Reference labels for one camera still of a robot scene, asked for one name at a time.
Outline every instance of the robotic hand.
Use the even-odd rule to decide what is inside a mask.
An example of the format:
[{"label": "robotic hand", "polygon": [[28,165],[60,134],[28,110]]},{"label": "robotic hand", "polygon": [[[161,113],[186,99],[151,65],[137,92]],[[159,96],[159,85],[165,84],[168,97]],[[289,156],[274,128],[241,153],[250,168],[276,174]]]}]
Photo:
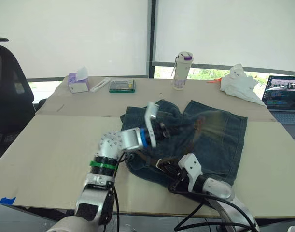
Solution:
[{"label": "robotic hand", "polygon": [[[156,147],[156,140],[170,137],[164,124],[157,124],[154,133],[151,120],[156,118],[157,111],[158,106],[150,102],[144,117],[145,128],[132,128],[103,135],[98,145],[99,151],[90,162],[91,171],[87,174],[83,191],[76,203],[75,216],[63,218],[47,232],[97,232],[100,225],[110,222],[116,193],[115,176],[122,154],[148,146]],[[178,162],[159,159],[154,163],[156,168],[176,179],[169,186],[170,192],[205,198],[219,212],[224,222],[232,224],[225,226],[228,232],[245,231],[244,227],[233,225],[234,223],[247,225],[252,231],[259,231],[251,213],[235,196],[231,186],[205,178],[194,154],[184,155]],[[179,186],[187,186],[186,192],[177,192],[176,188]]]}]

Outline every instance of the laptop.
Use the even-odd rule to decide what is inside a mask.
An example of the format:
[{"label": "laptop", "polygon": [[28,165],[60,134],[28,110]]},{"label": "laptop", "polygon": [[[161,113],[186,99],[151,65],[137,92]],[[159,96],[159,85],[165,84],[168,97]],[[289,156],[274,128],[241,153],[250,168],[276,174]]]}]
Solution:
[{"label": "laptop", "polygon": [[269,76],[262,101],[295,139],[295,76]]}]

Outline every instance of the white remote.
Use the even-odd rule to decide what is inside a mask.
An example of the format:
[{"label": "white remote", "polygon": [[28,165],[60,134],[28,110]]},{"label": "white remote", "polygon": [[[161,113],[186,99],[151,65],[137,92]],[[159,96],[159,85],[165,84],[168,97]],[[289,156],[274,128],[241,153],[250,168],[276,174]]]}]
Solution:
[{"label": "white remote", "polygon": [[90,89],[91,92],[95,93],[97,92],[99,89],[101,89],[102,87],[104,87],[107,83],[110,82],[110,78],[109,77],[106,77],[104,78],[102,81],[100,81],[98,84],[96,84],[94,87],[92,87]]}]

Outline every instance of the blue ring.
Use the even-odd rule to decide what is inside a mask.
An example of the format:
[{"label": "blue ring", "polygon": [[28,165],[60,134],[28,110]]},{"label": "blue ring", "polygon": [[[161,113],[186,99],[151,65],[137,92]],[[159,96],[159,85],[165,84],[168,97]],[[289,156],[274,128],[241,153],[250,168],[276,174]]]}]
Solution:
[{"label": "blue ring", "polygon": [[146,138],[145,138],[145,133],[144,133],[144,128],[140,129],[140,133],[141,133],[141,138],[142,138],[142,142],[143,142],[143,146],[147,147],[147,142],[146,142]]}]

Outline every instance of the jeans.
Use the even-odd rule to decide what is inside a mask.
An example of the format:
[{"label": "jeans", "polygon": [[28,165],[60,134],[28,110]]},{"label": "jeans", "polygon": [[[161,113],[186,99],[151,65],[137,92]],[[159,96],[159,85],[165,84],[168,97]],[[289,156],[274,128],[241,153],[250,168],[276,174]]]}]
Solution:
[{"label": "jeans", "polygon": [[[247,118],[190,101],[181,114],[178,107],[160,100],[156,120],[166,126],[191,125],[177,135],[157,143],[156,148],[144,148],[148,157],[178,158],[194,153],[202,166],[203,175],[233,185],[244,146]],[[145,108],[128,107],[121,116],[122,130],[144,127]],[[126,165],[136,176],[167,187],[172,180],[161,170],[150,165],[135,152],[126,154]]]}]

